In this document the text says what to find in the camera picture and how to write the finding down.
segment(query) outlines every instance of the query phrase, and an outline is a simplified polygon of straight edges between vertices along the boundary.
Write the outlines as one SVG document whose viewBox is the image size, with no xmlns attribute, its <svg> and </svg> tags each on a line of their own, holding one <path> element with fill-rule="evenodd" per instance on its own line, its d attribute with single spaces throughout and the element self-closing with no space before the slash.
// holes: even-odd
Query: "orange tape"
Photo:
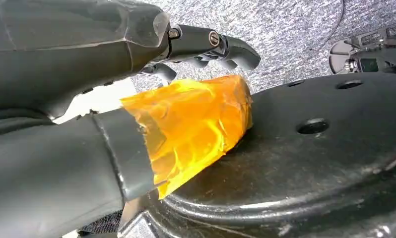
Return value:
<svg viewBox="0 0 396 238">
<path fill-rule="evenodd" d="M 159 199 L 233 148 L 252 126 L 249 88 L 240 76 L 170 86 L 121 99 L 143 128 Z"/>
</svg>

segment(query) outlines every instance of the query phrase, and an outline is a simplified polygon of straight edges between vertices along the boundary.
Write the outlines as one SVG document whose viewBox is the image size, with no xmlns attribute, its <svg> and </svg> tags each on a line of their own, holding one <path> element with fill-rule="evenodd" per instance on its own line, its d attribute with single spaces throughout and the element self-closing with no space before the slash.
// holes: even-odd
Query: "black cable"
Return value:
<svg viewBox="0 0 396 238">
<path fill-rule="evenodd" d="M 332 35 L 338 29 L 338 26 L 340 25 L 343 16 L 344 16 L 344 0 L 341 0 L 341 12 L 340 12 L 340 16 L 339 16 L 338 20 L 335 23 L 335 26 L 332 28 L 330 34 L 328 35 L 328 37 L 325 38 L 325 40 L 322 42 L 322 44 L 318 48 L 313 50 L 312 54 L 310 56 L 308 56 L 307 58 L 305 58 L 303 61 L 307 61 L 307 60 L 311 59 L 316 53 L 318 53 L 319 50 L 322 49 L 322 47 L 325 46 L 325 44 L 331 39 Z"/>
</svg>

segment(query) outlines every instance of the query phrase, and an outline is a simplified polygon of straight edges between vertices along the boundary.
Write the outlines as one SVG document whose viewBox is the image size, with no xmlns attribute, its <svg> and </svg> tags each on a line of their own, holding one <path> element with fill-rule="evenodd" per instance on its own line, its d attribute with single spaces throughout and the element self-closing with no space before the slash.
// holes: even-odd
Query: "screw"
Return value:
<svg viewBox="0 0 396 238">
<path fill-rule="evenodd" d="M 218 33 L 215 31 L 210 31 L 210 34 L 208 35 L 208 39 L 210 40 L 210 44 L 214 47 L 217 47 L 220 44 L 220 37 L 218 36 Z"/>
<path fill-rule="evenodd" d="M 179 38 L 179 36 L 180 36 L 180 34 L 179 34 L 179 31 L 178 31 L 178 29 L 170 29 L 169 30 L 169 38 L 170 39 L 175 39 L 175 38 Z"/>
</svg>

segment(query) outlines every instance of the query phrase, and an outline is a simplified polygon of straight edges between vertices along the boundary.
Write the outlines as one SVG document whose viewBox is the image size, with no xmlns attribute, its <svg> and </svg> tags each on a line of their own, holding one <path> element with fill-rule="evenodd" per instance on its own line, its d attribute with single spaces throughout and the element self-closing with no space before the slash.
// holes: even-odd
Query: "black metal plate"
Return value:
<svg viewBox="0 0 396 238">
<path fill-rule="evenodd" d="M 254 127 L 236 148 L 162 203 L 150 196 L 156 229 L 183 238 L 396 234 L 396 74 L 314 78 L 253 100 Z"/>
</svg>

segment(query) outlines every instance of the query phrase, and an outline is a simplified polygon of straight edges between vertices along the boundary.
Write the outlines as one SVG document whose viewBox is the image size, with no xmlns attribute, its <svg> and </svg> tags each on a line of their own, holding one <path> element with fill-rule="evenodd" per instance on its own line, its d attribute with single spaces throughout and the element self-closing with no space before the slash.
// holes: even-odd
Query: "gray robotic arm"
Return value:
<svg viewBox="0 0 396 238">
<path fill-rule="evenodd" d="M 124 109 L 60 125 L 73 97 L 163 63 L 255 68 L 246 43 L 130 1 L 0 1 L 0 237 L 59 237 L 155 188 Z"/>
</svg>

